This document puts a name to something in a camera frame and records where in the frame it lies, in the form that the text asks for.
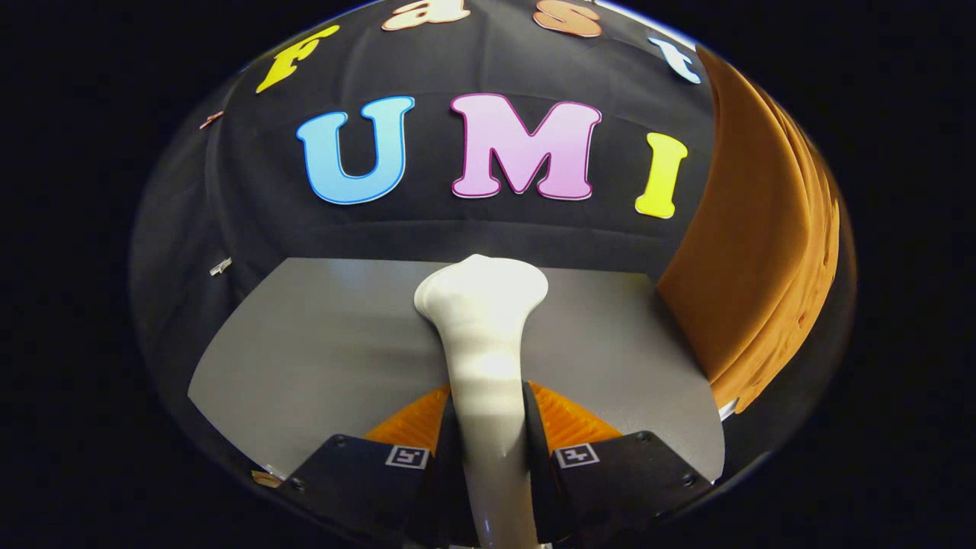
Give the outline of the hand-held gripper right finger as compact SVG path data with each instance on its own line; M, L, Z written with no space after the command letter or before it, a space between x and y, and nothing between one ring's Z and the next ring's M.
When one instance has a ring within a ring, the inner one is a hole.
M712 482L650 431L621 434L540 384L522 385L526 459L541 543L649 546Z

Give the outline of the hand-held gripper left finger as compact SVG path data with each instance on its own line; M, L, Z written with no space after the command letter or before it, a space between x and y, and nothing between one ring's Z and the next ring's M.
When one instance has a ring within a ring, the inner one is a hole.
M441 386L365 435L332 435L278 494L355 548L443 547L459 498L456 426Z

